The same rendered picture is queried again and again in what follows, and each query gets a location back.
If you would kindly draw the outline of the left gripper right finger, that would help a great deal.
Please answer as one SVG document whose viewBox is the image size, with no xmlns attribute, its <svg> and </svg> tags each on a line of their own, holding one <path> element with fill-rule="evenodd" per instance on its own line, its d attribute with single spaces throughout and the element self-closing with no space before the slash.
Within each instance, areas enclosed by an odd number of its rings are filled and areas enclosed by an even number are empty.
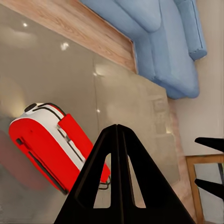
<svg viewBox="0 0 224 224">
<path fill-rule="evenodd" d="M 196 224 L 134 131 L 117 130 L 124 224 Z M 146 208 L 135 205 L 128 155 Z"/>
</svg>

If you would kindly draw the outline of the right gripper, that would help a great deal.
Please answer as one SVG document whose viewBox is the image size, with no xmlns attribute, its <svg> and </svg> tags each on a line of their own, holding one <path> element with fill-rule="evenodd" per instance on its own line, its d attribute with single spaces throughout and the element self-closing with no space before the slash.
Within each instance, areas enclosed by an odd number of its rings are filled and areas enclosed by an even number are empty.
<svg viewBox="0 0 224 224">
<path fill-rule="evenodd" d="M 217 149 L 224 152 L 224 139 L 217 138 L 197 138 L 196 143 Z M 195 183 L 202 189 L 213 193 L 214 195 L 224 199 L 224 185 L 205 180 L 196 179 Z"/>
</svg>

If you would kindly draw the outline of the radio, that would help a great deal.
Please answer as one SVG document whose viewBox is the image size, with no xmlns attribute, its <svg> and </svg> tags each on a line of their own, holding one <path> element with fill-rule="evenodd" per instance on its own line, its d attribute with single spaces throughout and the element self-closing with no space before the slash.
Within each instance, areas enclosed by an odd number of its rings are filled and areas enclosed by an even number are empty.
<svg viewBox="0 0 224 224">
<path fill-rule="evenodd" d="M 53 103 L 31 104 L 12 121 L 9 135 L 14 144 L 63 194 L 69 194 L 94 145 L 71 114 Z M 111 184 L 111 172 L 103 166 L 100 183 Z M 110 183 L 106 180 L 110 179 Z"/>
</svg>

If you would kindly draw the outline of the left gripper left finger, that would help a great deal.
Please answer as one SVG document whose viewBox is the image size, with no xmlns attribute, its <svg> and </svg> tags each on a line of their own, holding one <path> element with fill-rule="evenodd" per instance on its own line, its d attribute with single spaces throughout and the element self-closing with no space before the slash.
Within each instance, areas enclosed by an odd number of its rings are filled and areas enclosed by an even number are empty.
<svg viewBox="0 0 224 224">
<path fill-rule="evenodd" d="M 111 206 L 93 208 L 111 153 Z M 102 130 L 54 224 L 124 224 L 117 125 Z"/>
</svg>

